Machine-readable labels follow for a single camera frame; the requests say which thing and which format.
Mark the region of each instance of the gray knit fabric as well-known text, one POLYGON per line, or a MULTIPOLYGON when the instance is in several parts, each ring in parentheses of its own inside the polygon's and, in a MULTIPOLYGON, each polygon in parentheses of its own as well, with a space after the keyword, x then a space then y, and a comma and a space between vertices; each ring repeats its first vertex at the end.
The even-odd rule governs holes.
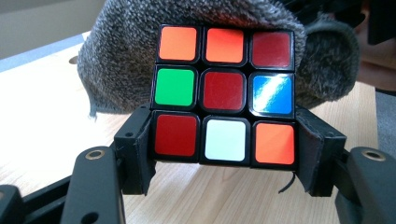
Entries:
POLYGON ((356 39, 346 38, 353 35, 351 29, 312 32, 315 38, 311 38, 275 0, 107 0, 78 55, 78 73, 90 97, 92 116, 130 113, 149 101, 163 23, 292 30, 298 68, 296 102, 302 106, 342 97, 356 78, 359 51, 353 43, 356 39))

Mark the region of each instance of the robotic claw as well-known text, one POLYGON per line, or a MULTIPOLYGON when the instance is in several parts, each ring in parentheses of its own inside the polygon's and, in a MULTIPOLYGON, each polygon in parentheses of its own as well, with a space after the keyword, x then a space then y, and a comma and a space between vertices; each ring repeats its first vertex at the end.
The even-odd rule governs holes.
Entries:
MULTIPOLYGON (((296 119, 295 174, 305 191, 329 197, 336 186, 341 223, 396 223, 396 160, 367 147, 347 152, 346 137, 307 109, 297 106, 296 119)), ((71 176, 24 198, 17 187, 0 186, 0 223, 125 223, 122 194, 147 194, 155 175, 150 121, 149 107, 140 106, 110 147, 85 150, 71 176)))

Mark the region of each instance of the light wood surface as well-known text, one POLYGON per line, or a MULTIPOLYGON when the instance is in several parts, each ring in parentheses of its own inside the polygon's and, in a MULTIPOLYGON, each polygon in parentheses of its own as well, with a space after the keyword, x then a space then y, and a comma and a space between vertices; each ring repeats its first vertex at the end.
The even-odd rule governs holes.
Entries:
MULTIPOLYGON (((0 185, 22 195, 72 173, 83 150, 108 146, 128 115, 90 119, 74 64, 80 46, 0 74, 0 185)), ((375 90, 357 84, 314 113, 345 134, 346 148, 377 148, 375 90)), ((312 198, 290 172, 161 163, 148 196, 124 196, 128 223, 338 223, 334 197, 312 198)))

